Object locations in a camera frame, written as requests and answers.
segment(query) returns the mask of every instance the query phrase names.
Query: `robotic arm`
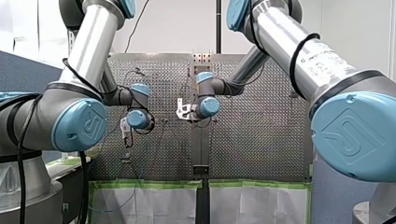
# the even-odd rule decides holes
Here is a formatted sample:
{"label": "robotic arm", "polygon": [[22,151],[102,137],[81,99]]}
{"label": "robotic arm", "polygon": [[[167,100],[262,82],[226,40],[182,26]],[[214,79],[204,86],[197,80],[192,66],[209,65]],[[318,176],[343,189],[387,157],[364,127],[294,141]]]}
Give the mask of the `robotic arm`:
{"label": "robotic arm", "polygon": [[198,121],[216,115],[215,95],[242,93],[243,84],[269,55],[311,104],[312,139],[320,156],[352,178],[395,182],[395,83],[378,71],[348,64],[319,35],[305,30],[301,15],[297,0],[230,1],[228,27],[255,46],[229,79],[199,74],[199,97],[185,106],[187,111],[179,107],[179,117]]}
{"label": "robotic arm", "polygon": [[85,151],[96,145],[106,130],[105,105],[128,106],[131,128],[152,130],[154,125],[149,87],[117,85],[106,62],[116,31],[134,16],[134,2],[61,0],[60,6],[66,27],[78,30],[78,36],[59,80],[42,95],[0,93],[0,219],[6,223],[20,219],[21,159],[26,223],[62,223],[62,185],[51,182],[41,151]]}

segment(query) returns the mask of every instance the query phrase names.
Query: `metal post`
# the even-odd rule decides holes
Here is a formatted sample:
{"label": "metal post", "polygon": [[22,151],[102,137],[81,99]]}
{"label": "metal post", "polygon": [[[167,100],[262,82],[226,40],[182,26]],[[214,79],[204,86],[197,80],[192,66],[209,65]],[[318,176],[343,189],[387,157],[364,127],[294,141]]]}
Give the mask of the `metal post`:
{"label": "metal post", "polygon": [[221,0],[216,1],[216,53],[221,54]]}

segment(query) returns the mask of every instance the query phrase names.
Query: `silver tube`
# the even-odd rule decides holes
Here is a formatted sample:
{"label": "silver tube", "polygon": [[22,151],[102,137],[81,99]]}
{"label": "silver tube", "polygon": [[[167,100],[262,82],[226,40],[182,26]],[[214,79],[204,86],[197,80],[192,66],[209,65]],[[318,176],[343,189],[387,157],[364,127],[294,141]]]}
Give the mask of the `silver tube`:
{"label": "silver tube", "polygon": [[[255,35],[276,63],[290,74],[290,61],[309,33],[288,15],[279,0],[264,0],[254,7]],[[251,35],[249,17],[245,35]],[[296,62],[295,78],[300,91],[312,102],[341,80],[354,76],[358,70],[320,40],[305,43]]]}
{"label": "silver tube", "polygon": [[[95,87],[98,87],[102,80],[105,62],[118,24],[118,17],[106,7],[87,6],[69,63]],[[84,86],[67,68],[62,71],[59,82]]]}
{"label": "silver tube", "polygon": [[248,80],[254,76],[257,70],[259,70],[268,59],[268,55],[262,53],[256,46],[253,46],[238,64],[238,67],[233,70],[233,73],[229,77],[230,82],[241,85],[248,83]]}
{"label": "silver tube", "polygon": [[103,72],[102,81],[100,82],[100,91],[103,93],[110,93],[117,89],[117,82],[114,79],[108,63],[105,63],[105,70]]}

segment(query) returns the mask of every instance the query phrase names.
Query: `pegboard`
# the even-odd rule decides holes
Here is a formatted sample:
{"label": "pegboard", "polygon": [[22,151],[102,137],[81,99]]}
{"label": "pegboard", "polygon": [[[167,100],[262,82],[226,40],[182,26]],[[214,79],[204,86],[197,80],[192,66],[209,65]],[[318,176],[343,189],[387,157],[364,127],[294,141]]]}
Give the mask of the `pegboard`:
{"label": "pegboard", "polygon": [[[149,85],[148,109],[156,127],[147,135],[134,133],[134,146],[126,148],[119,128],[125,108],[108,107],[106,134],[98,145],[100,155],[90,169],[92,179],[192,179],[191,125],[176,115],[177,98],[191,95],[191,58],[184,54],[118,54],[108,60],[118,84]],[[130,162],[122,163],[127,153]]]}
{"label": "pegboard", "polygon": [[[242,57],[211,55],[211,69],[216,76],[227,77]],[[193,136],[195,125],[176,115],[177,98],[188,102],[195,93],[191,77],[195,61],[190,54],[116,54],[109,59],[119,84],[150,86],[148,108],[157,125],[151,134],[134,134],[134,146],[125,148],[119,129],[124,108],[109,107],[105,143],[98,145],[100,155],[90,169],[92,178],[193,179],[192,161],[196,160],[192,156],[208,155],[210,178],[306,180],[312,147],[305,142],[309,138],[305,102],[290,97],[292,88],[284,72],[269,61],[262,77],[247,86],[243,95],[220,96],[221,109],[208,126],[206,138]],[[136,68],[143,75],[133,72]],[[192,138],[209,144],[193,146]],[[131,162],[120,162],[127,153]]]}
{"label": "pegboard", "polygon": [[[241,59],[213,55],[212,70],[228,77]],[[274,61],[253,78],[261,71],[242,95],[219,97],[221,110],[210,130],[210,178],[306,181],[312,147],[305,142],[305,101],[293,97],[289,79]]]}

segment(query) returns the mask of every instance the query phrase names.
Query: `small metal bracket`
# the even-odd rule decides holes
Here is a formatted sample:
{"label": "small metal bracket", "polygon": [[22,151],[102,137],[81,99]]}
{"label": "small metal bracket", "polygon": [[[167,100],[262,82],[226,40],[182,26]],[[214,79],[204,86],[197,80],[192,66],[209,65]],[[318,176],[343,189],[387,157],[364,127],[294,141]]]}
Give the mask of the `small metal bracket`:
{"label": "small metal bracket", "polygon": [[192,71],[195,75],[201,72],[210,72],[212,68],[212,59],[210,53],[196,53],[192,55],[193,65]]}
{"label": "small metal bracket", "polygon": [[194,116],[194,113],[191,113],[195,110],[197,105],[183,105],[183,98],[177,98],[177,117],[179,119],[185,119],[190,121],[199,121],[199,118]]}
{"label": "small metal bracket", "polygon": [[209,175],[208,165],[194,165],[192,171],[195,175]]}

